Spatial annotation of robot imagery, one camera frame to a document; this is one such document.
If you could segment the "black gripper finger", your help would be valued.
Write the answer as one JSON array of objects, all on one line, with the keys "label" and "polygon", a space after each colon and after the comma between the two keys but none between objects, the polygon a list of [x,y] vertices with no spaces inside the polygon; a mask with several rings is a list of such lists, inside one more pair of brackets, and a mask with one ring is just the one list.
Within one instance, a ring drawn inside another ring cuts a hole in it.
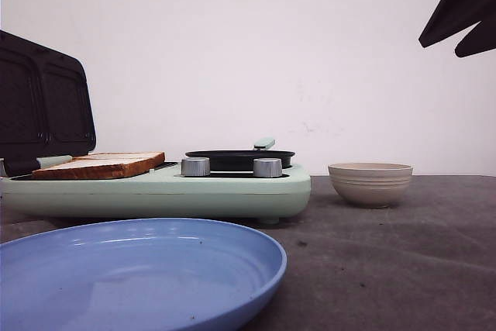
[{"label": "black gripper finger", "polygon": [[429,47],[485,19],[495,19],[495,0],[440,0],[418,40]]},{"label": "black gripper finger", "polygon": [[495,49],[495,19],[480,21],[456,46],[457,57],[468,57]]}]

